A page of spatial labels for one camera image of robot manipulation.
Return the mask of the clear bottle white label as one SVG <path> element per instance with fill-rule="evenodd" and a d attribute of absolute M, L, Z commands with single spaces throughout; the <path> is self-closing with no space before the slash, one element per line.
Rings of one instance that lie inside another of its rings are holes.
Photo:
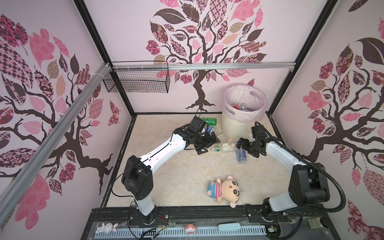
<path fill-rule="evenodd" d="M 232 153 L 236 151 L 236 142 L 222 142 L 211 146 L 212 152 Z"/>

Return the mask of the blue label water bottle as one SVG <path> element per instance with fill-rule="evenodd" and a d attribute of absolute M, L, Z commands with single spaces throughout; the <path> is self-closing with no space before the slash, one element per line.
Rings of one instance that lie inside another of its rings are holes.
<path fill-rule="evenodd" d="M 248 162 L 247 153 L 244 149 L 236 149 L 236 160 L 238 164 L 246 164 Z"/>

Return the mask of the white bin pink liner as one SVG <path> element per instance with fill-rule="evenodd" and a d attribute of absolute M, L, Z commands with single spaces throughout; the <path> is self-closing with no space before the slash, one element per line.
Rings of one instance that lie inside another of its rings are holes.
<path fill-rule="evenodd" d="M 261 121 L 267 106 L 266 95 L 249 85 L 234 85 L 224 91 L 221 130 L 230 139 L 249 136 L 251 127 Z"/>

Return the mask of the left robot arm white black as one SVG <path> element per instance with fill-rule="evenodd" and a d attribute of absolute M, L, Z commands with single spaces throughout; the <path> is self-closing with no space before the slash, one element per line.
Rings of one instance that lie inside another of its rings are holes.
<path fill-rule="evenodd" d="M 121 182 L 133 195 L 134 203 L 142 216 L 154 214 L 155 204 L 151 198 L 153 175 L 167 160 L 187 150 L 190 145 L 198 155 L 202 155 L 209 147 L 220 143 L 217 134 L 207 127 L 206 121 L 194 116 L 190 123 L 175 129 L 170 138 L 156 149 L 141 157 L 132 155 L 128 158 Z"/>

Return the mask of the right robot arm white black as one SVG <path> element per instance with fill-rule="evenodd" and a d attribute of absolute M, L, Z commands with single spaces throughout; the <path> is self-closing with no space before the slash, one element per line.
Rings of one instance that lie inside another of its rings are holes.
<path fill-rule="evenodd" d="M 256 122 L 251 128 L 250 139 L 238 140 L 237 148 L 245 150 L 255 158 L 261 155 L 272 156 L 291 173 L 287 192 L 263 200 L 261 214 L 265 220 L 271 220 L 272 216 L 278 213 L 320 204 L 330 199 L 328 179 L 320 172 L 324 167 L 319 164 L 312 167 L 305 163 L 282 142 L 271 136 L 260 123 Z"/>

